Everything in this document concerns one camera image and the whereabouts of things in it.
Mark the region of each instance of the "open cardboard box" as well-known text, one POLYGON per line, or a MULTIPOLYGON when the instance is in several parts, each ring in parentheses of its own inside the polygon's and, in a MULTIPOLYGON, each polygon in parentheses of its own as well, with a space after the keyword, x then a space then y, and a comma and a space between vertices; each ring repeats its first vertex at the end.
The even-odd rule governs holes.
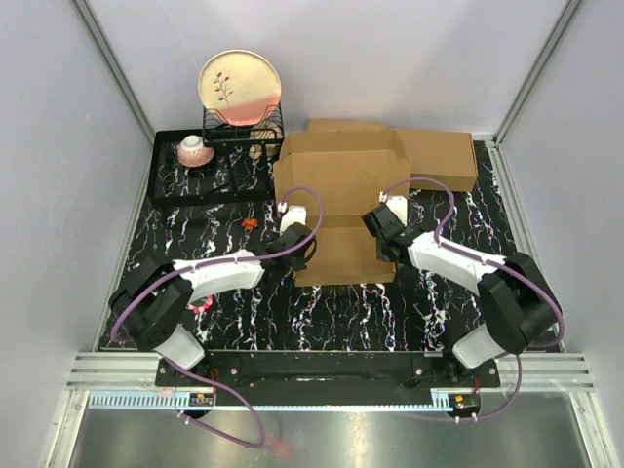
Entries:
MULTIPOLYGON (((387 129, 384 124, 343 119, 309 119, 307 132, 343 132, 387 129)), ((472 135, 462 132, 397 129, 411 158, 412 177, 430 177, 455 192, 470 192, 477 181, 472 135)), ((412 182, 411 188, 442 190, 430 182, 412 182)))
MULTIPOLYGON (((288 134, 273 166, 275 197, 291 187, 315 189, 325 205, 317 251, 297 286, 388 283, 394 264, 376 258, 376 243, 361 216, 379 205, 379 192, 410 176, 410 157, 391 130, 288 134)), ((404 185, 394 195, 408 195, 404 185)), ((297 191, 289 205, 304 206, 307 225, 316 224, 319 207, 312 195, 297 191)))

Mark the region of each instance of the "black marble surface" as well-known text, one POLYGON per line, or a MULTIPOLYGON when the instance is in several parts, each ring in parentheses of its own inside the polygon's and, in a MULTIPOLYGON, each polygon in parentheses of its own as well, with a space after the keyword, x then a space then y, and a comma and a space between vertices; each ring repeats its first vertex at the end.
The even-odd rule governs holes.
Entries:
MULTIPOLYGON (((485 253, 516 251, 485 145, 475 142, 479 177, 472 193, 456 194, 455 216, 444 236, 485 253)), ((444 192, 412 191, 409 220, 433 228, 449 208, 444 192)), ((174 209, 162 213, 145 200, 125 272, 153 251, 171 259, 237 251, 277 230, 275 203, 174 209), (241 223, 255 217, 247 232, 241 223)), ((100 350, 133 348, 110 340, 109 318, 100 350)), ((202 315, 185 312, 184 325, 207 349, 418 351, 440 348, 450 333, 482 321, 480 302, 447 280, 400 267, 391 284, 296 288, 290 277, 272 287, 224 292, 202 315)))

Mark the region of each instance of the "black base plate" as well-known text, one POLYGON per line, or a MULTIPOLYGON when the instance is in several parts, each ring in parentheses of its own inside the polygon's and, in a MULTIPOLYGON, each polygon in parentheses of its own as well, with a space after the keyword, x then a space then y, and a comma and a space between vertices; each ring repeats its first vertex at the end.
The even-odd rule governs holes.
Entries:
MULTIPOLYGON (((327 353, 214 351, 193 372, 236 388, 255 406, 430 405, 431 388, 500 386, 494 361, 453 383, 437 374, 442 357, 431 353, 327 353)), ((180 375, 161 361, 156 385, 205 385, 180 375)), ((240 406, 218 391, 220 406, 240 406)))

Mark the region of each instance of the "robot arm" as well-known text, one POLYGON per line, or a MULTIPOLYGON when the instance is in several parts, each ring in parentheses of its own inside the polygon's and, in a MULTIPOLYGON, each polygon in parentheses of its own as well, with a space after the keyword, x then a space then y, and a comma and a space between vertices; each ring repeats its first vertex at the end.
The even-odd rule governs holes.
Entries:
POLYGON ((271 259, 254 257, 276 254, 302 242, 311 230, 305 226, 305 208, 291 206, 282 217, 280 237, 253 250, 239 250, 211 258, 213 264, 196 268, 207 260, 173 260, 152 254, 128 274, 111 296, 109 306, 119 316, 133 300, 158 278, 175 270, 188 270, 146 297, 124 322, 124 329, 139 351, 157 351, 186 370, 205 356, 195 336, 179 324, 187 305, 202 297, 230 290, 249 289, 260 283, 273 284, 289 271, 305 268, 316 250, 313 239, 300 249, 271 259), (236 261, 244 257, 246 261, 236 261))
POLYGON ((553 297, 530 256, 517 253, 504 257, 480 253, 443 238, 437 241, 434 232, 406 227, 406 220, 405 197, 390 197, 363 216, 370 234, 377 239, 381 259, 432 271, 481 298, 486 322, 452 346, 454 358, 464 368, 473 369, 502 354, 520 354, 556 323, 548 304, 533 290, 486 264, 487 259, 505 264, 553 297))

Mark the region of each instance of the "flower pattern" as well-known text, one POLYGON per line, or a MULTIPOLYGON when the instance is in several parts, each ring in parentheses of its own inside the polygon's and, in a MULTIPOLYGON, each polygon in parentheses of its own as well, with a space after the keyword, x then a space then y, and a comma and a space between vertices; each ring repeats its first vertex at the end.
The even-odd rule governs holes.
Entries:
POLYGON ((230 77, 226 76, 225 78, 222 78, 222 76, 223 73, 219 71, 216 75, 216 79, 213 81, 213 84, 216 85, 216 88, 214 88, 214 92, 219 93, 218 100, 224 100, 227 105, 230 105, 230 101, 227 99, 227 97, 234 93, 233 91, 229 90, 229 83, 227 83, 230 77))

